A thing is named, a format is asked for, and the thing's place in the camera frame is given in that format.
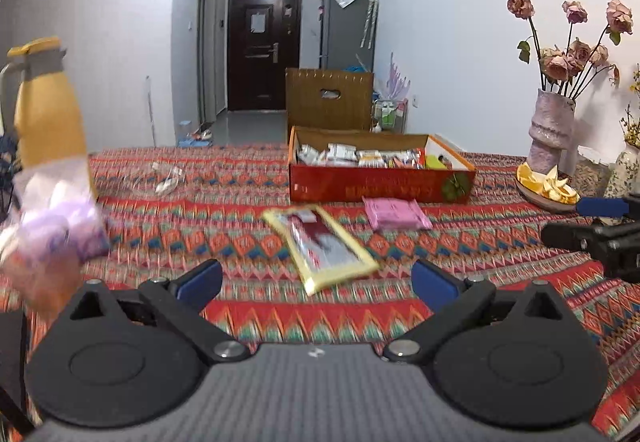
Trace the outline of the dark brown door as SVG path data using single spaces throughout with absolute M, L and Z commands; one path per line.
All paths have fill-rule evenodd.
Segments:
M 301 24 L 302 0 L 229 0 L 228 110 L 285 109 L 285 73 L 299 66 Z

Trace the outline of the grey refrigerator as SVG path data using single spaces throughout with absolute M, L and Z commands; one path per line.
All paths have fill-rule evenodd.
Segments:
M 378 0 L 321 0 L 319 67 L 372 72 Z

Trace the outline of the patterned red tablecloth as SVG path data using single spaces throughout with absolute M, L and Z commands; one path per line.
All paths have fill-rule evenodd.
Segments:
M 553 217 L 513 157 L 436 173 L 422 230 L 367 178 L 297 205 L 282 145 L 123 148 L 53 322 L 1 289 L 24 441 L 609 441 L 639 421 L 639 229 Z

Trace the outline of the yellow silver snack bag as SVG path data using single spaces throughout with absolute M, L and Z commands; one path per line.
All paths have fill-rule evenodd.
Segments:
M 262 218 L 288 246 L 308 296 L 378 270 L 369 251 L 318 205 L 271 208 Z

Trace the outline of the pink ceramic vase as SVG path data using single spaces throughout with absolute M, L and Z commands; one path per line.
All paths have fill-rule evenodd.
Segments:
M 539 173 L 559 165 L 573 137 L 575 102 L 559 93 L 539 89 L 528 134 L 532 139 L 526 162 Z

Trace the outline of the plate of orange peels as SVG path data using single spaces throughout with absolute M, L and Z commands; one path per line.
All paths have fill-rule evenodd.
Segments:
M 557 166 L 548 173 L 540 173 L 523 162 L 516 169 L 515 179 L 516 188 L 528 202 L 554 214 L 572 212 L 579 202 L 578 191 L 567 179 L 559 178 Z

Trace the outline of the red cardboard snack box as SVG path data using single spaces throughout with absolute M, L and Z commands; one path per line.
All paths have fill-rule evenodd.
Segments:
M 298 159 L 304 145 L 318 152 L 330 144 L 358 150 L 403 152 L 422 150 L 443 157 L 449 169 L 412 167 L 339 167 L 306 165 Z M 465 204 L 472 193 L 476 168 L 441 140 L 428 134 L 373 133 L 294 127 L 288 142 L 288 180 L 292 202 L 361 202 L 365 198 L 398 198 L 427 204 Z

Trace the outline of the dried pink roses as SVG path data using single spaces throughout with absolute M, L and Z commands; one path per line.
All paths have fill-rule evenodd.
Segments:
M 529 36 L 518 43 L 518 59 L 534 62 L 539 87 L 572 103 L 597 79 L 608 77 L 614 89 L 620 86 L 620 68 L 612 61 L 608 45 L 619 46 L 622 38 L 634 32 L 634 14 L 620 0 L 610 0 L 604 11 L 605 23 L 593 44 L 582 40 L 575 28 L 588 23 L 589 14 L 582 2 L 565 0 L 561 10 L 567 24 L 566 39 L 544 46 L 534 22 L 533 0 L 506 0 L 506 9 L 528 24 Z

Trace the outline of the glass jar of seeds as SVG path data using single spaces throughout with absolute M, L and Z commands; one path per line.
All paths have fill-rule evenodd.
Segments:
M 608 179 L 611 176 L 610 164 L 602 155 L 588 146 L 577 147 L 576 164 L 573 174 L 573 188 L 582 197 L 603 197 Z

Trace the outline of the pink snack packet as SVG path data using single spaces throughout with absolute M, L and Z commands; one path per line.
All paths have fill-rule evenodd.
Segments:
M 415 200 L 365 198 L 364 212 L 373 231 L 430 230 L 431 220 Z

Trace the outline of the speckled white vase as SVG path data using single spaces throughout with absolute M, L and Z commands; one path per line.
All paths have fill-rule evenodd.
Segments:
M 622 198 L 628 196 L 636 185 L 639 172 L 639 149 L 625 143 L 625 148 L 611 165 L 611 174 L 604 191 L 605 198 Z

